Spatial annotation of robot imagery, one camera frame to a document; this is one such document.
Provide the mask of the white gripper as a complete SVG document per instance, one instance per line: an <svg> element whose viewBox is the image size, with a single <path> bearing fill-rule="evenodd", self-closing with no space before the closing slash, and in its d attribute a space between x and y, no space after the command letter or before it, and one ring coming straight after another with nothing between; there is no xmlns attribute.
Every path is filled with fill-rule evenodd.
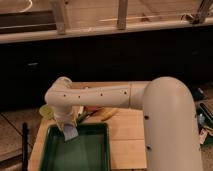
<svg viewBox="0 0 213 171"><path fill-rule="evenodd" d="M54 119L60 130L64 129L66 124L76 126L76 111L73 107L68 108L53 108Z"/></svg>

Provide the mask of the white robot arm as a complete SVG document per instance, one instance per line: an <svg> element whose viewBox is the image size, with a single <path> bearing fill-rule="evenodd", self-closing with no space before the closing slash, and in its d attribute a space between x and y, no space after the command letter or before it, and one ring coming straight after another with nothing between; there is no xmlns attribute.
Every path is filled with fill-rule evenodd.
<svg viewBox="0 0 213 171"><path fill-rule="evenodd" d="M62 123L74 106L141 110L147 171L203 171L195 103L188 87L176 78L84 89L60 77L47 90L45 101Z"/></svg>

